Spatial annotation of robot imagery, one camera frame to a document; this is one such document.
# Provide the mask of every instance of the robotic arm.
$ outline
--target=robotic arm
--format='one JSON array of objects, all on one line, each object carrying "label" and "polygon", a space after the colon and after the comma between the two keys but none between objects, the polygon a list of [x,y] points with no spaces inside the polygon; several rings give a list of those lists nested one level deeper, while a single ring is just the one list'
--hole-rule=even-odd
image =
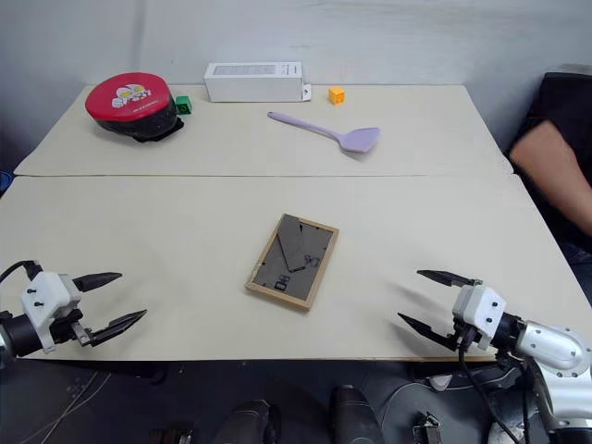
[{"label": "robotic arm", "polygon": [[121,278],[121,274],[99,273],[71,278],[43,271],[35,261],[22,261],[0,275],[0,282],[20,267],[25,268],[31,284],[20,296],[24,314],[15,317],[7,311],[0,313],[1,362],[41,349],[49,353],[56,349],[56,344],[71,339],[76,339],[82,347],[94,347],[120,335],[146,314],[146,310],[126,314],[109,322],[106,328],[92,331],[79,322],[82,293],[103,287]]},{"label": "robotic arm", "polygon": [[399,316],[420,335],[452,351],[464,352],[472,342],[498,349],[506,364],[521,359],[534,380],[541,417],[551,442],[592,443],[592,351],[568,327],[547,327],[504,312],[506,302],[477,279],[445,271],[419,274],[448,286],[461,287],[452,309],[454,333],[444,337],[405,314]]}]

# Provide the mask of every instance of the spatula head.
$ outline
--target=spatula head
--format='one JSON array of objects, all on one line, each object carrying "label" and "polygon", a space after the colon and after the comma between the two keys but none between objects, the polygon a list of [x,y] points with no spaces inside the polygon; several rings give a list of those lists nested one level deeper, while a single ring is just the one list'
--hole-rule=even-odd
[{"label": "spatula head", "polygon": [[345,151],[367,153],[372,149],[380,137],[380,128],[360,128],[343,134],[339,138],[339,145]]}]

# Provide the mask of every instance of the table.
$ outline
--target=table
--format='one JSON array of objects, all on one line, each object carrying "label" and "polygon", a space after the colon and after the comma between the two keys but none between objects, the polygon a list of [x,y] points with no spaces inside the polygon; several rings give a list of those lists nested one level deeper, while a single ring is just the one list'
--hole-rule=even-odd
[{"label": "table", "polygon": [[[243,287],[282,213],[340,229],[308,314]],[[458,289],[422,268],[482,278],[509,312],[592,339],[586,298],[511,175],[17,178],[0,201],[0,245],[2,268],[35,258],[73,277],[123,273],[83,297],[85,326],[148,309],[124,335],[63,344],[52,359],[453,358],[396,316],[451,330]],[[20,313],[25,280],[0,287],[3,309]]]},{"label": "table", "polygon": [[[84,109],[85,88],[17,168],[26,176],[507,176],[512,168],[461,85],[347,86],[334,106],[327,86],[298,104],[212,104],[203,86],[173,86],[193,114],[159,143],[105,131]],[[272,120],[279,111],[347,132],[380,127],[368,155],[344,155],[336,142]]]}]

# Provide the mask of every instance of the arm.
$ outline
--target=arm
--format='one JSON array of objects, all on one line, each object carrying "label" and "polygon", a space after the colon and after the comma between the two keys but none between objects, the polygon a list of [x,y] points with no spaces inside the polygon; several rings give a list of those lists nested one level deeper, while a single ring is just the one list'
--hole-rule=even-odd
[{"label": "arm", "polygon": [[510,159],[532,179],[551,205],[592,236],[592,188],[574,151],[555,126],[545,121],[513,147]]}]

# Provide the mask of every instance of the green block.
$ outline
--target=green block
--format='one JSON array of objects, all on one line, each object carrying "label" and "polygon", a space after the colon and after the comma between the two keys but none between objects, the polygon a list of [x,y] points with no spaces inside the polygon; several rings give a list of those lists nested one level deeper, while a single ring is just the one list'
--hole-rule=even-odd
[{"label": "green block", "polygon": [[175,106],[179,114],[191,114],[191,100],[187,95],[178,95],[175,99]]}]

